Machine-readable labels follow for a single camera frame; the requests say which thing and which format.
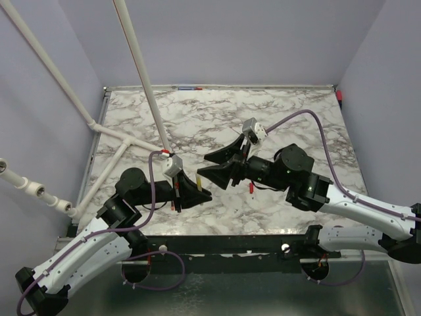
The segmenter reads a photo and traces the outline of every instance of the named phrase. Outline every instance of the lavender wall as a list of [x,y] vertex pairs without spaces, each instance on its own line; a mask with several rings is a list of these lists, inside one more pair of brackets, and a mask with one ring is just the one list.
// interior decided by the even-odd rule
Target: lavender wall
[[[140,85],[112,1],[59,2],[103,85]],[[337,84],[384,0],[126,2],[153,84]]]
[[[103,90],[57,0],[12,3],[97,117]],[[0,157],[52,194],[76,202],[93,134],[1,9],[0,41]],[[0,314],[16,315],[15,272],[50,257],[69,218],[2,180],[0,214]]]
[[[368,191],[401,205],[421,202],[420,16],[419,0],[388,0],[340,84]],[[421,267],[403,267],[421,315]]]

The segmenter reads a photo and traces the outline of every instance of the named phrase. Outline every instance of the red cap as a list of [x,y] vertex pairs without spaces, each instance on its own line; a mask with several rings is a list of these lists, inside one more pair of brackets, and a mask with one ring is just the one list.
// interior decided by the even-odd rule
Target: red cap
[[342,101],[342,91],[341,90],[336,91],[336,99],[338,101]]

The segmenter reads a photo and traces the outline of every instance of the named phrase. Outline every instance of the red marker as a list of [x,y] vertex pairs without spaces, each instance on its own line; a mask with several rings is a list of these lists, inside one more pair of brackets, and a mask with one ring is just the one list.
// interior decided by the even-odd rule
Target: red marker
[[336,99],[337,99],[337,102],[339,103],[339,107],[342,109],[342,91],[341,90],[336,91]]

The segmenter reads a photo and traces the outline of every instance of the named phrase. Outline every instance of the marble tabletop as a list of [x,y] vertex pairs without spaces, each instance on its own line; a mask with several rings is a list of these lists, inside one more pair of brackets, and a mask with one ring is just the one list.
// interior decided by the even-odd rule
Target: marble tabletop
[[[320,117],[336,173],[342,184],[365,194],[366,189],[348,137],[335,94],[330,90],[201,90],[156,91],[155,97],[172,150],[189,166],[186,174],[195,181],[192,170],[212,165],[204,154],[235,140],[245,120],[255,117],[265,127],[299,109],[311,109]],[[158,131],[142,91],[114,91],[111,94],[104,126],[125,132],[162,147]],[[315,159],[313,172],[332,177],[320,140],[310,115],[301,115],[271,132],[259,156],[271,159],[280,148],[296,143]],[[94,183],[120,146],[120,141],[101,135],[88,188]],[[130,146],[105,183],[100,187],[79,229],[94,218],[102,204],[114,194],[121,173],[130,167],[141,168],[149,177],[145,149]],[[163,180],[161,162],[154,162],[156,180]],[[308,225],[358,226],[359,223],[336,215],[303,212],[285,202],[284,192],[255,190],[249,193],[249,181],[222,190],[205,178],[203,187],[213,200],[180,214],[166,205],[155,212],[144,234],[299,234]],[[143,214],[147,210],[138,207]]]

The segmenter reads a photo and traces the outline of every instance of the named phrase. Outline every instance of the white pvc pipe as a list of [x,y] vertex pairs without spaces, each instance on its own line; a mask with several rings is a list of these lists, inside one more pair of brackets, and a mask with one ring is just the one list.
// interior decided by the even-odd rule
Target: white pvc pipe
[[25,179],[10,170],[7,167],[7,161],[2,158],[0,158],[0,178],[12,184],[16,188],[25,185]]
[[127,10],[126,2],[124,0],[113,0],[114,6],[117,11],[118,18],[120,19],[121,26],[123,28],[124,35],[126,36],[127,43],[130,51],[132,52],[133,60],[139,73],[140,80],[142,82],[143,89],[145,90],[146,99],[151,108],[153,119],[158,128],[159,136],[161,137],[164,148],[171,151],[170,143],[166,137],[165,127],[162,123],[161,114],[159,113],[157,101],[153,95],[151,81],[146,71],[145,61],[143,60],[142,53],[140,51],[139,43],[137,42],[136,34],[134,32],[132,21]]
[[59,199],[57,196],[52,196],[50,193],[45,191],[43,184],[34,182],[14,173],[7,165],[5,159],[0,158],[0,178],[12,184],[16,189],[22,190],[29,196],[39,198],[48,206],[54,207],[57,211],[67,214],[68,216],[74,216],[72,211],[72,204],[69,201]]
[[94,119],[86,111],[85,107],[82,105],[82,102],[79,100],[78,96],[74,93],[72,87],[68,84],[64,76],[60,73],[59,69],[56,67],[54,62],[48,56],[47,52],[38,42],[34,33],[26,25],[25,21],[19,15],[18,11],[12,5],[9,0],[0,0],[0,5],[4,8],[5,12],[10,16],[11,20],[16,24],[16,27],[20,30],[22,35],[26,38],[28,43],[32,46],[34,51],[43,61],[45,66],[50,70],[51,74],[54,76],[55,80],[60,84],[61,88],[66,92],[67,96],[72,100],[73,104],[79,110],[80,114],[85,118],[89,127],[92,127],[95,124]]
[[104,183],[104,181],[107,179],[108,175],[111,173],[113,168],[116,166],[118,160],[120,160],[121,156],[123,156],[123,153],[128,149],[130,146],[130,140],[124,140],[123,144],[117,149],[114,156],[111,158],[108,165],[104,168],[103,172],[99,175],[98,179],[93,184],[92,188],[88,191],[88,193],[84,196],[80,204],[76,207],[77,214],[75,217],[79,218],[82,216],[82,214],[85,212],[87,205],[89,202],[93,199],[94,195],[99,190],[99,187]]
[[137,139],[134,136],[131,136],[131,135],[128,135],[128,134],[125,134],[125,133],[121,133],[121,132],[117,132],[115,130],[111,130],[110,128],[104,127],[104,126],[102,126],[100,124],[95,124],[92,127],[92,129],[94,131],[96,131],[96,132],[104,133],[106,135],[109,135],[109,136],[118,138],[120,140],[127,140],[127,139],[129,139],[130,140],[130,143],[132,145],[136,145],[136,146],[145,148],[145,149],[147,149],[149,151],[156,151],[156,150],[161,150],[162,149],[162,148],[160,148],[158,146],[155,146],[155,145],[149,144],[147,142],[144,142],[143,140],[139,140],[139,139]]
[[59,199],[57,196],[52,196],[50,193],[45,192],[40,199],[42,199],[48,206],[54,207],[57,211],[67,214],[73,217],[73,212],[69,212],[72,208],[72,204],[69,201]]

